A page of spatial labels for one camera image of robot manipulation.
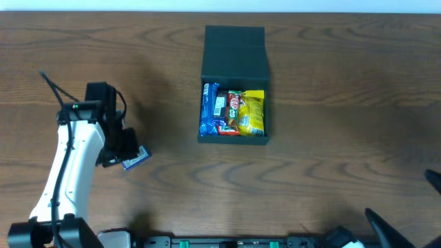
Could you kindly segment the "dark blue chocolate bar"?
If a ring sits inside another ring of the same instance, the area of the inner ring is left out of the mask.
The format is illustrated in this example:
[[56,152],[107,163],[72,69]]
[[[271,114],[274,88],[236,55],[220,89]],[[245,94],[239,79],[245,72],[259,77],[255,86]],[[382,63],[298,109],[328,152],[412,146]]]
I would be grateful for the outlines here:
[[213,121],[217,125],[226,125],[227,95],[227,90],[217,91],[213,112]]

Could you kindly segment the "yellow snack packet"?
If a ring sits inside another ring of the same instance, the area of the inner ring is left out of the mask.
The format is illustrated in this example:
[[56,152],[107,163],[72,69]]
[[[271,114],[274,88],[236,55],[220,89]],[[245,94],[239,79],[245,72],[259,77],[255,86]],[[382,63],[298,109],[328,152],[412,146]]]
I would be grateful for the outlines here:
[[264,136],[264,90],[242,92],[238,111],[238,131],[241,136]]

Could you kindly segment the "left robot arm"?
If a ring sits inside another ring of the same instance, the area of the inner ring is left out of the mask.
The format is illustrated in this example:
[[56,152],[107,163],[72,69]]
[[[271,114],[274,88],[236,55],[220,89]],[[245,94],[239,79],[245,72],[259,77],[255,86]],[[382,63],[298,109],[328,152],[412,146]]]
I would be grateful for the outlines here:
[[43,193],[28,221],[13,223],[9,247],[132,247],[127,229],[96,235],[88,225],[88,200],[95,167],[138,157],[134,129],[118,111],[121,93],[106,82],[88,83],[84,101],[62,103],[58,145]]

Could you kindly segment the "red green KitKat Milo bar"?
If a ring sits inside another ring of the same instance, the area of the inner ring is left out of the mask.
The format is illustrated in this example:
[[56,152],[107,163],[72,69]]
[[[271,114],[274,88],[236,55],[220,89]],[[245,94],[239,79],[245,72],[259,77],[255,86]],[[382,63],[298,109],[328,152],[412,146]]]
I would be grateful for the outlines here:
[[238,131],[238,111],[240,108],[240,91],[230,90],[227,95],[227,126]]

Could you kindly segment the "red snack packet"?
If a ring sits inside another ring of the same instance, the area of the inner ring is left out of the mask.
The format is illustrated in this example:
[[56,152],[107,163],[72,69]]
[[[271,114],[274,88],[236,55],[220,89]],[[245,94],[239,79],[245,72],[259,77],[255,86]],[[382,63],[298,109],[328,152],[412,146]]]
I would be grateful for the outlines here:
[[230,127],[227,125],[219,125],[218,134],[223,136],[239,136],[240,132],[234,127]]

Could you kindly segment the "small blue candy box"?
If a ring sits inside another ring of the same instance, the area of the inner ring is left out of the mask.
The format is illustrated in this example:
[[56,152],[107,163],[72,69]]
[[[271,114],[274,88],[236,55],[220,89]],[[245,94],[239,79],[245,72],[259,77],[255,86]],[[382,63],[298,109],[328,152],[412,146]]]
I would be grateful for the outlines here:
[[131,170],[137,165],[141,164],[143,161],[149,159],[150,157],[151,153],[149,152],[149,150],[144,145],[141,145],[139,147],[139,152],[135,158],[122,162],[123,169],[126,171]]

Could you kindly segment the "black gift box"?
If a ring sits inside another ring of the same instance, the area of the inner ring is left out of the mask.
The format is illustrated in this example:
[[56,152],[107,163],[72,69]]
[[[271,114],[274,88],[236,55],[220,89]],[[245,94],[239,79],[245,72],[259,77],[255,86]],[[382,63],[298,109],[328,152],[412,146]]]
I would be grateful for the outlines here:
[[201,136],[199,143],[266,145],[270,139],[270,71],[264,27],[207,25],[201,67],[200,89],[218,83],[221,90],[262,90],[263,136]]

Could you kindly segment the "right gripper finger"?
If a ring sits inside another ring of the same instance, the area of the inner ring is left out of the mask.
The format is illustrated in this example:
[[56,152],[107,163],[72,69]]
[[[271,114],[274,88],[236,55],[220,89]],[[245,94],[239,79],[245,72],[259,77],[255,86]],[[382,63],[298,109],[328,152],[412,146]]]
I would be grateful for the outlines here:
[[441,194],[441,173],[435,172],[431,169],[426,169],[424,172],[424,177],[437,191],[437,193]]
[[411,242],[372,209],[366,208],[365,216],[376,233],[382,248],[415,248]]

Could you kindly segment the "blue biscuit bar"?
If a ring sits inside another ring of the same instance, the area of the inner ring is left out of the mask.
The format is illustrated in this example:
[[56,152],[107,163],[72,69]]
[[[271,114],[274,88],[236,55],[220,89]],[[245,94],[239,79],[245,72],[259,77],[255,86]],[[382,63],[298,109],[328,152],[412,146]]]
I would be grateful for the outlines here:
[[199,134],[201,136],[218,134],[214,122],[214,108],[218,91],[218,83],[205,83],[203,86],[203,95],[201,101],[201,119],[199,125]]

